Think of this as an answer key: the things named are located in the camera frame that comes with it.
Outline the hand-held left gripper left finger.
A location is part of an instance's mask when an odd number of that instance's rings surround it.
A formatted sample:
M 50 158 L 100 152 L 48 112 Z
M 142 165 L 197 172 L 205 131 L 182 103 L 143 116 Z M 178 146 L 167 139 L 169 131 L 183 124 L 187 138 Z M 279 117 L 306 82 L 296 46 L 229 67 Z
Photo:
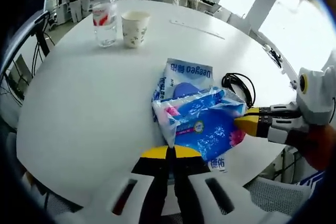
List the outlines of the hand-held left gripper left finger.
M 122 186 L 111 212 L 122 223 L 159 223 L 169 178 L 169 147 L 145 151 Z

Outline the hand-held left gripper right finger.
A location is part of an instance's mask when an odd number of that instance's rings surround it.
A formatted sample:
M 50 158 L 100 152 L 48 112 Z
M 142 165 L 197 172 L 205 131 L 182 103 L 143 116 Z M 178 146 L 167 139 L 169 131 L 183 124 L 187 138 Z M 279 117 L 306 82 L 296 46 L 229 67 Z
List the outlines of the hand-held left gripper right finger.
M 184 223 L 249 223 L 250 193 L 211 172 L 196 150 L 173 148 L 175 195 Z

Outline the person's right hand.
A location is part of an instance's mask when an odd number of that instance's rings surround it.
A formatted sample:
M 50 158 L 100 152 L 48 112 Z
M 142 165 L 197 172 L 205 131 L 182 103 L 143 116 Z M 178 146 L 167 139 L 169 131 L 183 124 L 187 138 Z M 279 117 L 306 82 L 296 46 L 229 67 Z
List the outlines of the person's right hand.
M 316 170 L 325 170 L 335 148 L 335 129 L 330 125 L 311 125 L 300 141 L 300 154 Z

